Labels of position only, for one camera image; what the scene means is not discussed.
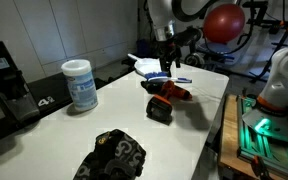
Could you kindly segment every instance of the black glove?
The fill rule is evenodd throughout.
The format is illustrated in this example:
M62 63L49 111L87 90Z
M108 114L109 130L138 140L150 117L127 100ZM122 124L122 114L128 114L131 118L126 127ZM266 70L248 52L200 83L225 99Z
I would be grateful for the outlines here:
M91 152L77 170L74 180L131 180L140 176L145 150L123 131L115 129L96 137Z

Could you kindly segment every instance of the green light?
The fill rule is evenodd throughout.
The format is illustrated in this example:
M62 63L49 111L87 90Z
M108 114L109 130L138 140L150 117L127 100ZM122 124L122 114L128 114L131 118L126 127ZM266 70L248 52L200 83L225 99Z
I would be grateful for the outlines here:
M267 121L269 120L266 118L262 119L261 122L255 126L255 130L258 131Z

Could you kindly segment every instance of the blue item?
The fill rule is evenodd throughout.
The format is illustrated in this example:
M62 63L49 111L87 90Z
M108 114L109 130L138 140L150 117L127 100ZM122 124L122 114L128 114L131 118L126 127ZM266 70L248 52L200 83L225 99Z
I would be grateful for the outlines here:
M137 56L148 57L150 56L150 45L145 39L140 39L136 42L137 45Z
M148 79L149 82L166 82L169 80L176 83L192 83L192 80L187 78L153 77Z
M154 78L154 77L167 77L166 73L165 72L152 72L152 73L147 73L144 75L144 77L146 79L151 79L151 78Z
M66 79L77 110L92 109L98 104L92 71L80 76L66 76Z

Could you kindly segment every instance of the gray wall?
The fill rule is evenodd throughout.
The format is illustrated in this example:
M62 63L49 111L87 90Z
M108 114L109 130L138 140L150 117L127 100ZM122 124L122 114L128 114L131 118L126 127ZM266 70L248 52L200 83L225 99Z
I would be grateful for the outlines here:
M134 52L136 0L0 0L0 40L27 82L70 59L101 67Z

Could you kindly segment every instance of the red ball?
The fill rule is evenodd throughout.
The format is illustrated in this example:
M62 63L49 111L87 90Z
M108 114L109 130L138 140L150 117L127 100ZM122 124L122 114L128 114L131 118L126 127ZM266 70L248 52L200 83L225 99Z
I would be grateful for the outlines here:
M217 43L236 38L243 30L245 15L235 4L224 4L212 10L204 21L204 36Z

